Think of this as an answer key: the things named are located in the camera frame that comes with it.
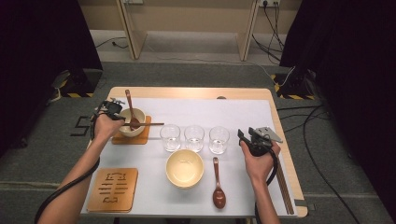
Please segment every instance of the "bowl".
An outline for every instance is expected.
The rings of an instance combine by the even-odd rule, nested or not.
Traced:
[[[198,153],[189,149],[173,152],[166,162],[166,176],[181,189],[196,185],[204,174],[204,162]]]
[[[128,109],[124,109],[120,112],[120,116],[125,117],[125,123],[129,123],[131,121],[131,111]],[[139,108],[134,108],[134,116],[139,120],[140,123],[146,122],[146,114]],[[120,127],[120,132],[127,137],[135,137],[143,132],[145,126],[140,126],[136,130],[131,130],[129,126]]]

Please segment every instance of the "wooden tray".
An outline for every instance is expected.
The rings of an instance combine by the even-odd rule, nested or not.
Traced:
[[[118,213],[131,211],[136,181],[136,168],[102,168],[98,170],[87,210],[89,212]]]
[[[146,123],[151,122],[151,116],[146,116]],[[149,126],[146,126],[141,134],[135,137],[127,137],[121,132],[116,133],[111,139],[114,145],[145,145],[149,140]]]

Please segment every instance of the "wooden chopsticks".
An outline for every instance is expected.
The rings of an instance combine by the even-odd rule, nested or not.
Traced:
[[[154,125],[164,125],[164,123],[132,123],[133,126],[154,126]],[[124,123],[122,126],[130,126],[130,123]]]
[[[283,202],[285,203],[286,212],[293,215],[293,205],[291,204],[291,198],[288,191],[288,186],[286,185],[285,176],[283,175],[282,166],[280,160],[277,160],[277,172],[276,172],[277,182],[280,186],[280,192],[282,193]]]

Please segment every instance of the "drinking glass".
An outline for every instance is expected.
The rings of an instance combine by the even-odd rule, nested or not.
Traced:
[[[224,127],[218,126],[210,130],[209,133],[209,149],[215,154],[222,154],[227,148],[230,133]]]
[[[204,147],[205,130],[199,125],[191,125],[184,130],[186,148],[199,152]]]
[[[163,125],[160,131],[163,147],[166,151],[176,151],[180,148],[180,128],[175,124]]]

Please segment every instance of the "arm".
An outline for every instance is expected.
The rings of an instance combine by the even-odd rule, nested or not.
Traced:
[[[245,142],[241,141],[240,144],[245,155],[247,174],[250,177],[251,185],[253,187],[260,220],[263,224],[280,223],[266,184],[267,176],[274,165],[271,155],[266,153],[263,156],[254,157],[250,154]],[[272,149],[276,155],[279,154],[280,147],[276,142],[273,142]]]
[[[123,123],[123,120],[112,120],[106,115],[97,118],[94,130],[95,138],[64,178],[59,188],[85,174],[96,164],[108,139],[117,132]],[[38,223],[77,223],[91,178],[90,175],[53,200],[43,211]]]

